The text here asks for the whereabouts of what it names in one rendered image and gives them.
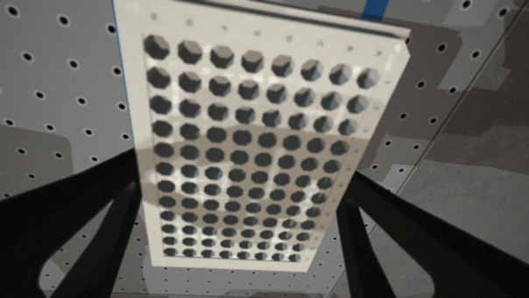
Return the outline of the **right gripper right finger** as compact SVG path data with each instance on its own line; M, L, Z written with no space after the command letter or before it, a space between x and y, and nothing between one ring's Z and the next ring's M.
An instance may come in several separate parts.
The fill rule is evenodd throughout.
M357 171L336 209L350 298L397 298L359 207L430 275L432 298L529 298L529 264Z

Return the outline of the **beige well plate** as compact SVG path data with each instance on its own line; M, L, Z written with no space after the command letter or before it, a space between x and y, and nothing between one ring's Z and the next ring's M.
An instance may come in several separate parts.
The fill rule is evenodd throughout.
M152 266L307 272L412 29L265 0L113 2Z

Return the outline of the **blue tape outline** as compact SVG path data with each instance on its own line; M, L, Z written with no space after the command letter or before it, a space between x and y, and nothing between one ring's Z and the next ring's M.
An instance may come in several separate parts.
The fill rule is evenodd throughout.
M116 14L115 14L115 8L114 8L113 0L111 0L111 2L112 2L113 12L114 12L114 19L115 19L115 24L116 24ZM382 18L384 16L384 12L386 10L386 7L387 7L388 3L389 3L389 0L367 0L366 5L365 5L364 10L363 10L362 18L369 18L369 19L375 19L375 20L382 21ZM118 46L119 46L119 38L118 38L117 26L116 26L116 35L117 35ZM120 46L119 46L119 52L120 52ZM120 52L120 58L121 58L121 63L122 63L121 52ZM122 63L122 68L123 68L123 63ZM123 79L124 79L124 86L125 86L125 91L126 91L126 97L127 97L129 114L130 114L130 108L129 108L129 102L128 102L128 96L127 96L127 90L126 90L126 84L125 84L124 76L123 76Z

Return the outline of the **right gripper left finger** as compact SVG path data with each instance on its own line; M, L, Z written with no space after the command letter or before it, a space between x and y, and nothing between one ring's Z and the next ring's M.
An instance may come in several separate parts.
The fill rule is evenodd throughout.
M0 298L46 298L39 286L44 264L112 200L50 298L110 298L142 200L135 147L1 200Z

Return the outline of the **grey perforated base plate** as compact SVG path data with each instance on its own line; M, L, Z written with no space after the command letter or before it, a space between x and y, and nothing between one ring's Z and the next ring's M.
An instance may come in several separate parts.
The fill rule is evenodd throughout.
M410 54L356 171L399 196L529 0L389 0ZM134 147L111 0L0 0L0 201ZM113 201L113 200L112 200ZM43 266L53 292L112 201ZM307 272L152 266L143 198L112 294L329 298L336 212Z

